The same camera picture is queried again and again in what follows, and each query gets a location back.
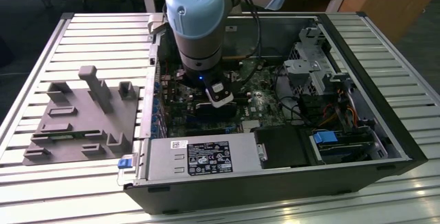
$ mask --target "electronic component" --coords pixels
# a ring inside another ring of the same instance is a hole
[[[261,127],[255,129],[255,140],[263,146],[267,160],[264,169],[317,165],[307,131],[301,126]]]

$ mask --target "red wire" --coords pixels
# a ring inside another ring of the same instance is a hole
[[[324,108],[324,115],[323,115],[323,117],[325,117],[325,111],[327,111],[328,107],[332,107],[332,106],[333,106],[332,104],[328,104],[328,105],[325,106],[325,108]]]

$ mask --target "table leg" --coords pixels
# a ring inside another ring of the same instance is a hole
[[[337,12],[344,0],[331,0],[325,12]]]
[[[145,3],[147,12],[155,13],[156,12],[155,0],[144,0],[144,3]]]

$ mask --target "barcode sticker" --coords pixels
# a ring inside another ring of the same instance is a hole
[[[171,141],[171,148],[187,148],[188,141]]]

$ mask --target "blue latch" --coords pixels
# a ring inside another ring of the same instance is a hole
[[[336,134],[333,131],[319,131],[313,135],[313,139],[316,143],[329,143],[337,142]]]
[[[127,169],[127,168],[132,168],[133,167],[133,159],[120,159],[117,162],[117,168],[119,169]]]

